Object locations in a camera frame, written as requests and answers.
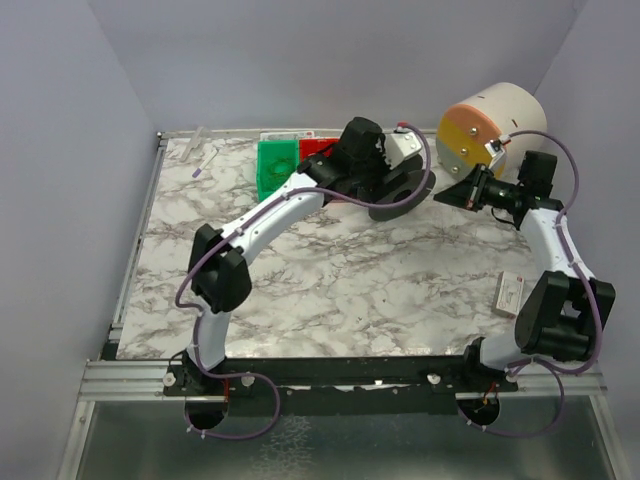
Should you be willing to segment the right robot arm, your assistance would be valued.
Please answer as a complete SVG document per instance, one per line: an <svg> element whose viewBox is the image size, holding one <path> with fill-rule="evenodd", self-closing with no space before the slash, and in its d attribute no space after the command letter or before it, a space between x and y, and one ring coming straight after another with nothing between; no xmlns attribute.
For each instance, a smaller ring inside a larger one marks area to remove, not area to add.
<svg viewBox="0 0 640 480"><path fill-rule="evenodd" d="M616 292L612 284L595 277L577 252L563 204L551 196L556 164L553 155L528 151L515 184L477 165L434 197L469 211L485 207L507 211L540 273L513 331L469 346L482 367L505 370L547 361L563 374L580 374L592 367L600 352Z"/></svg>

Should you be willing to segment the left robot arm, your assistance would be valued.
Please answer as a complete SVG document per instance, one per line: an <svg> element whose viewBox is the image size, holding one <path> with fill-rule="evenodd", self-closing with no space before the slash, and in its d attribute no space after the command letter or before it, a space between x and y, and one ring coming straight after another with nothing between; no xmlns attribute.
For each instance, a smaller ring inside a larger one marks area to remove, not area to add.
<svg viewBox="0 0 640 480"><path fill-rule="evenodd" d="M257 207L219 229L201 226L175 298L178 308L198 311L187 348L191 361L211 371L225 359L231 312L251 293L249 266L265 247L334 198L363 204L357 195L377 186L388 172L382 128L355 117L337 142L306 157Z"/></svg>

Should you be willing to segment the black spool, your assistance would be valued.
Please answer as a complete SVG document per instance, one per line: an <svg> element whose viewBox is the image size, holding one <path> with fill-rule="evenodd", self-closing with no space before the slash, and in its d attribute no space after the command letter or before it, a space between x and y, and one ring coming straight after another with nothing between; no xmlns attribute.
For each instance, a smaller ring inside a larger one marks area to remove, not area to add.
<svg viewBox="0 0 640 480"><path fill-rule="evenodd" d="M423 179L422 170L392 171L379 189L372 193L370 202L376 205L400 203L391 209L369 208L369 217L376 222L385 222L401 217L424 201L433 190L436 176L430 172L426 185L419 189Z"/></svg>

